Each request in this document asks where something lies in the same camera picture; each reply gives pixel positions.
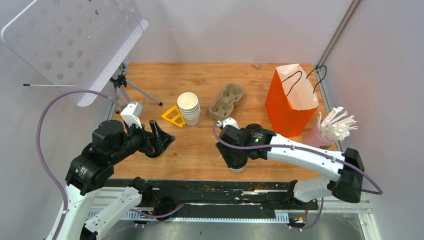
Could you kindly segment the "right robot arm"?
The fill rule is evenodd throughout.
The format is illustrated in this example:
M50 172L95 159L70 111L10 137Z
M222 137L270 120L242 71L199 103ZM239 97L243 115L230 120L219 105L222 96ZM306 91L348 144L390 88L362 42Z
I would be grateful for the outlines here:
M259 124L238 128L236 123L218 121L221 130L216 147L227 167L240 173L248 159L290 163L318 173L309 180L289 183L286 204L298 209L311 200L334 196L347 203L359 203L363 186L364 165L357 150L332 151L292 141Z

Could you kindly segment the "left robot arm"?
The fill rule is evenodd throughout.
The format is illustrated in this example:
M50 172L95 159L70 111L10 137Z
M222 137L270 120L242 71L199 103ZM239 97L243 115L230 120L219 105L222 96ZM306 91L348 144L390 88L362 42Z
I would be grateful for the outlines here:
M176 140L155 120L149 124L151 131L136 124L127 126L118 120L99 124L92 133L92 142L71 161L65 177L64 209L58 214L47 239L99 240L131 209L152 203L153 185L136 177L103 211L86 219L94 200L114 174L116 164L136 152L150 158L158 157Z

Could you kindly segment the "orange paper bag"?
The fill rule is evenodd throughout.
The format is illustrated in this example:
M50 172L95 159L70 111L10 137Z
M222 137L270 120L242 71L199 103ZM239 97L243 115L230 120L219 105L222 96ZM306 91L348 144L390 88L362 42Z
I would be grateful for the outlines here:
M316 112L319 100L309 77L300 64L275 68L265 100L274 132L299 136Z

